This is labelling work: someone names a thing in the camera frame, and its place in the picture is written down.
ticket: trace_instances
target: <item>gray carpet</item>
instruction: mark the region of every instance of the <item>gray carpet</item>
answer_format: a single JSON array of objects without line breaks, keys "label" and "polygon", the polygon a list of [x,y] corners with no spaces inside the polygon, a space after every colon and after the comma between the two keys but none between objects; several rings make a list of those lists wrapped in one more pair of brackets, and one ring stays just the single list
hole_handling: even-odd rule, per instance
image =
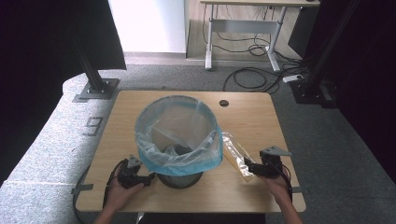
[{"label": "gray carpet", "polygon": [[[127,71],[102,71],[120,79],[122,90],[222,91],[237,67],[207,72],[192,65],[128,65]],[[257,84],[255,74],[238,76]],[[267,76],[268,82],[275,80]],[[0,188],[1,223],[77,223],[71,189],[90,164],[117,93],[111,100],[73,103],[87,82],[80,75],[64,83],[64,96],[49,121]],[[247,91],[232,82],[227,91]],[[337,109],[297,105],[284,83],[272,94],[292,161],[304,190],[305,223],[394,223],[396,187],[370,149]],[[87,136],[91,117],[103,118],[97,135]],[[85,223],[97,214],[78,213]],[[119,214],[114,223],[133,223],[135,214]],[[283,223],[268,214],[267,223]]]}]

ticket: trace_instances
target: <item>human hand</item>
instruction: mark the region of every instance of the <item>human hand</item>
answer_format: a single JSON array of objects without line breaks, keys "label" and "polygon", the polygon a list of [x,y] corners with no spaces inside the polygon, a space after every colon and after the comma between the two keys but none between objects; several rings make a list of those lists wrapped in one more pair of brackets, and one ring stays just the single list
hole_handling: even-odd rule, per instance
[{"label": "human hand", "polygon": [[130,189],[125,189],[117,179],[119,171],[120,167],[117,169],[115,177],[109,186],[106,205],[99,214],[98,218],[95,220],[95,223],[110,223],[116,212],[121,210],[121,208],[125,206],[125,204],[134,194],[145,187],[143,183],[140,183],[131,187]]},{"label": "human hand", "polygon": [[129,201],[132,195],[144,187],[144,184],[140,183],[129,189],[125,189],[117,179],[119,171],[120,168],[118,168],[115,177],[111,181],[105,205],[105,208],[108,207],[108,209],[111,209],[114,212],[121,210],[121,208]]},{"label": "human hand", "polygon": [[[288,179],[290,178],[285,167],[283,167],[283,173]],[[258,175],[258,177],[265,182],[268,189],[271,191],[271,194],[274,195],[277,203],[280,203],[280,201],[284,200],[290,200],[288,184],[285,182],[282,176],[278,176],[275,179],[266,178],[261,175]]]}]

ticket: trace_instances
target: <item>trash bin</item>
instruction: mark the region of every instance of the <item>trash bin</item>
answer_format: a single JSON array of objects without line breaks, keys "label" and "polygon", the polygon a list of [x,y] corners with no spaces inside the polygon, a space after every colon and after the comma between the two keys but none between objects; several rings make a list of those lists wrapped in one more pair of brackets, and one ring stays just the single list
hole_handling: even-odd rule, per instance
[{"label": "trash bin", "polygon": [[166,96],[148,105],[135,123],[134,135],[140,160],[172,188],[193,185],[222,160],[216,117],[190,96]]}]

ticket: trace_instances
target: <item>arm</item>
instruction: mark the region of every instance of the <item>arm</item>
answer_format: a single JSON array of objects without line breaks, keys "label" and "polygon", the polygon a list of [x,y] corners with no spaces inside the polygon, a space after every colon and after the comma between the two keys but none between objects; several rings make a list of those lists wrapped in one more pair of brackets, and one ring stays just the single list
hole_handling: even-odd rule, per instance
[{"label": "arm", "polygon": [[259,176],[268,186],[271,193],[274,195],[276,203],[282,211],[283,218],[286,224],[302,224],[303,221],[298,216],[296,209],[288,194],[288,187],[285,180],[279,176],[276,179],[269,179]]},{"label": "arm", "polygon": [[96,218],[96,224],[107,224],[111,222],[114,215],[129,201],[129,199],[141,190],[144,184],[138,184],[130,189],[123,188],[117,178],[114,178],[110,184],[106,205],[102,212]]}]

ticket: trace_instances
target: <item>black stand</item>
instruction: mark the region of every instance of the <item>black stand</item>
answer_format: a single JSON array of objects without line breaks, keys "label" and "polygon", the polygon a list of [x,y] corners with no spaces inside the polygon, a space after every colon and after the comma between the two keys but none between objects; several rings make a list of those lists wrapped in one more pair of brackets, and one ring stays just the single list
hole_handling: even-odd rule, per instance
[{"label": "black stand", "polygon": [[101,78],[98,70],[93,67],[84,50],[82,50],[82,46],[79,44],[79,41],[73,31],[71,32],[71,36],[77,50],[78,60],[88,78],[88,83],[85,85],[85,88],[82,90],[78,99],[110,99],[113,91],[119,84],[119,80],[117,78]]},{"label": "black stand", "polygon": [[335,29],[329,43],[326,45],[322,54],[320,55],[318,62],[316,63],[312,74],[309,76],[306,82],[290,83],[291,90],[297,104],[311,104],[311,105],[331,105],[335,101],[330,103],[325,99],[323,92],[320,89],[322,79],[325,77],[326,66],[328,64],[327,59],[332,53],[334,45],[338,41],[340,35],[343,33],[344,28],[349,22],[350,17],[355,12],[360,0],[352,0],[347,5],[346,11],[340,20],[340,23]]}]

